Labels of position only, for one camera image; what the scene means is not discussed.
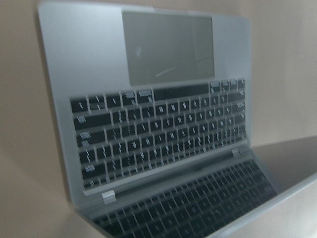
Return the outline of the grey laptop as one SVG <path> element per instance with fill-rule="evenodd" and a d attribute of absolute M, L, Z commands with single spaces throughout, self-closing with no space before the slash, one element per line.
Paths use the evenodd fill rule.
<path fill-rule="evenodd" d="M 225 238 L 281 188 L 250 146 L 250 22 L 43 0 L 38 16 L 76 211 L 107 238 Z"/>

